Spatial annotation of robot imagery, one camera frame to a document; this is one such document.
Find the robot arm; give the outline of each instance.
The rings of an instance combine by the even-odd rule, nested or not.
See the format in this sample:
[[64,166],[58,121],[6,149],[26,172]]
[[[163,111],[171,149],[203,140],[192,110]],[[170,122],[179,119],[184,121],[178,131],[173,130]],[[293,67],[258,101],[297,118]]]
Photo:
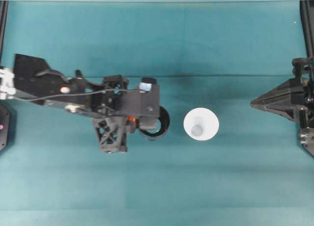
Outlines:
[[[162,137],[170,124],[169,114],[159,105],[159,85],[142,78],[134,89],[121,75],[104,77],[101,84],[88,81],[80,71],[66,78],[42,58],[17,54],[13,72],[2,74],[0,99],[17,99],[46,107],[62,108],[91,118],[102,151],[126,152],[127,134],[139,129],[149,140]],[[156,133],[149,130],[161,128]]]

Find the black metal frame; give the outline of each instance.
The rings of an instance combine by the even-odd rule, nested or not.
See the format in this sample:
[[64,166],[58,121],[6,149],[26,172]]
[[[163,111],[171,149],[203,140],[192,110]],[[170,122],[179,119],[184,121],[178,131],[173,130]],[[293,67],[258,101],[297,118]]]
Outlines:
[[314,0],[300,1],[300,14],[308,57],[314,56]]
[[0,62],[2,57],[2,48],[3,48],[3,41],[4,41],[4,32],[5,32],[5,25],[6,25],[6,16],[8,12],[8,1],[0,1]]

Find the wire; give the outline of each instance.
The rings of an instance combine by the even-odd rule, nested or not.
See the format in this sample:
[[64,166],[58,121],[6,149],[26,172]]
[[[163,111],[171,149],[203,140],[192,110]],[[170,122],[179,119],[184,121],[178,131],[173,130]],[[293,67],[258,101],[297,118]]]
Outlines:
[[25,102],[34,102],[38,100],[46,100],[49,98],[55,98],[55,97],[71,97],[71,96],[87,96],[87,95],[92,95],[92,94],[97,94],[97,93],[104,93],[104,92],[110,92],[110,91],[120,91],[120,92],[146,92],[141,89],[122,89],[122,88],[109,88],[109,89],[102,89],[94,92],[85,92],[85,93],[71,93],[71,94],[55,94],[55,95],[50,95],[50,96],[44,96],[44,97],[36,97],[36,98],[23,98],[23,97],[16,97],[8,94],[9,96],[13,97],[14,99],[18,101],[25,101]]

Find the screw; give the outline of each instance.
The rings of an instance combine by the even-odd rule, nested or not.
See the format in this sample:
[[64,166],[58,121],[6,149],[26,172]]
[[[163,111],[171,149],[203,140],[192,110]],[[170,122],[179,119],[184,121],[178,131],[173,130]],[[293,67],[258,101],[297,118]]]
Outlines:
[[154,110],[154,108],[152,106],[148,106],[146,107],[146,109],[149,111],[149,112],[152,112]]

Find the bolt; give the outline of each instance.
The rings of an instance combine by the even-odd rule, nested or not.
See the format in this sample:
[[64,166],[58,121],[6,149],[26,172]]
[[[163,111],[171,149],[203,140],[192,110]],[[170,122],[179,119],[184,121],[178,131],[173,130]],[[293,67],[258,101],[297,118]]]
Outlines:
[[47,100],[47,101],[46,101],[46,106],[51,106],[51,105],[53,105],[53,102],[50,101],[50,100]]
[[146,109],[149,111],[149,112],[152,112],[154,110],[154,108],[152,106],[148,106],[146,107]]

